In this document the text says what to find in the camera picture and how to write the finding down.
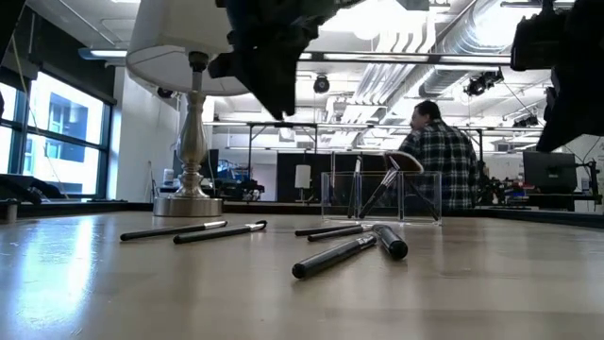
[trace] window frame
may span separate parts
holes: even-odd
[[[111,118],[113,115],[113,107],[114,103],[110,103],[103,98],[99,98],[94,93],[89,93],[83,91],[80,87],[74,86],[73,84],[65,81],[62,77],[53,75],[52,72],[45,72],[44,70],[40,70],[40,73],[43,73],[49,77],[53,77],[57,81],[60,81],[78,91],[83,92],[103,103],[103,114],[101,118],[101,138],[100,143],[90,143],[86,140],[82,140],[76,137],[71,137],[67,135],[63,135],[60,133],[56,133],[50,131],[49,129],[44,128],[35,128],[30,127],[28,125],[29,121],[29,106],[28,100],[25,96],[25,92],[22,89],[17,89],[17,101],[15,103],[15,113],[13,120],[2,119],[0,121],[0,126],[11,128],[12,129],[12,143],[9,152],[8,159],[8,171],[11,174],[20,174],[22,175],[25,171],[25,158],[28,155],[25,152],[26,144],[27,144],[27,135],[37,135],[45,138],[50,138],[59,142],[69,143],[72,145],[80,145],[84,147],[89,147],[93,149],[97,149],[98,152],[98,162],[97,162],[97,176],[96,176],[96,193],[83,195],[83,194],[68,194],[70,198],[106,198],[107,197],[107,183],[108,183],[108,173],[109,173],[109,140],[111,134]],[[32,81],[31,79],[25,80],[25,85],[27,87],[27,93],[31,94]]]

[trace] lamp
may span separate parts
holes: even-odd
[[[310,189],[310,165],[295,166],[295,189],[300,189],[300,201],[304,202],[304,189]]]
[[[202,123],[206,95],[238,95],[248,90],[235,78],[211,79],[210,58],[228,52],[227,14],[213,1],[145,0],[141,2],[126,67],[135,78],[163,90],[187,94],[187,118],[176,144],[182,161],[180,188],[156,197],[154,214],[203,217],[222,214],[222,200],[209,198],[200,187],[200,164],[208,155]]]

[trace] dark hair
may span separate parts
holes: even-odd
[[[415,106],[417,113],[420,115],[429,115],[430,119],[441,119],[441,110],[433,101],[423,101]]]

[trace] lamp base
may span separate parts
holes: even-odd
[[[219,198],[157,197],[153,214],[164,217],[214,217],[223,214]]]

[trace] ceiling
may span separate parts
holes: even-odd
[[[393,0],[367,0],[367,3],[371,1],[383,2]],[[500,2],[500,0],[478,1]],[[28,0],[27,3],[41,16],[70,33],[90,48],[127,48],[139,6],[136,3],[115,3],[112,0]],[[432,38],[443,35],[446,39],[446,34],[450,33],[444,32],[444,29],[458,17],[458,14],[469,3],[471,3],[471,0],[450,0],[450,9],[448,11],[434,14],[432,17],[434,22],[434,32],[432,34],[434,36]],[[365,21],[366,19],[367,22],[351,22],[349,24],[350,29],[347,29],[347,31],[346,27],[339,30],[324,30],[320,38],[313,41],[308,50],[340,52],[378,51],[380,43],[382,41],[386,42],[390,36],[382,32],[382,34],[376,36],[374,39],[363,40],[357,37],[358,34],[354,33],[354,29],[357,29],[355,27],[358,26],[367,26],[368,24],[369,26],[381,25],[381,22],[388,21],[384,19],[387,14],[390,15],[387,12],[376,13],[373,10],[371,12],[367,10],[367,13],[362,16],[362,20]],[[396,23],[398,26],[412,26],[411,19],[397,21],[396,18],[392,18],[390,21]],[[415,37],[417,34],[413,29],[415,28],[409,28],[410,37]],[[427,41],[429,36],[427,28],[424,31],[419,31],[420,36],[422,36],[422,32],[425,41]],[[417,71],[416,69],[410,67],[410,71],[408,70],[409,75],[401,78],[399,83],[407,82],[413,72]],[[296,104],[301,108],[312,108],[312,110],[301,110],[299,114],[296,114],[294,120],[317,121],[318,119],[323,120],[325,117],[331,117],[331,122],[333,122],[333,117],[337,114],[330,115],[329,113],[330,98],[353,95],[360,88],[364,76],[368,74],[367,70],[368,64],[366,63],[300,62],[296,84]],[[513,113],[522,113],[518,111],[523,109],[524,106],[531,104],[535,104],[534,107],[538,109],[537,113],[541,113],[539,109],[542,109],[544,105],[540,101],[543,101],[545,98],[545,87],[550,83],[548,72],[515,73],[510,68],[503,68],[502,71],[505,77],[505,84],[495,85],[494,88],[482,96],[468,99],[462,93],[462,87],[467,84],[467,79],[472,75],[478,74],[478,72],[467,71],[465,77],[460,78],[447,88],[446,93],[442,93],[439,97],[432,99],[439,103],[445,120],[449,124],[455,125],[510,126],[514,117]],[[312,86],[317,74],[326,74],[328,76],[330,81],[329,93],[317,94],[313,91]],[[383,75],[388,75],[387,70],[384,71]],[[384,124],[384,121],[390,119],[391,124],[407,125],[407,120],[412,113],[413,106],[421,100],[423,99],[418,97],[417,89],[414,89],[405,93],[405,95],[401,95],[397,100],[389,100],[385,116],[383,115],[383,110],[373,109],[373,113],[375,114],[366,112],[360,114],[359,117],[368,119],[373,114],[374,118],[378,116],[378,119],[381,119],[382,124]],[[219,118],[221,121],[259,121],[270,119],[270,115],[262,111],[260,103],[250,94],[218,99],[216,109],[220,113]],[[511,119],[503,121],[501,117],[504,115],[511,115]],[[359,119],[356,122],[348,121],[347,123],[363,123]]]

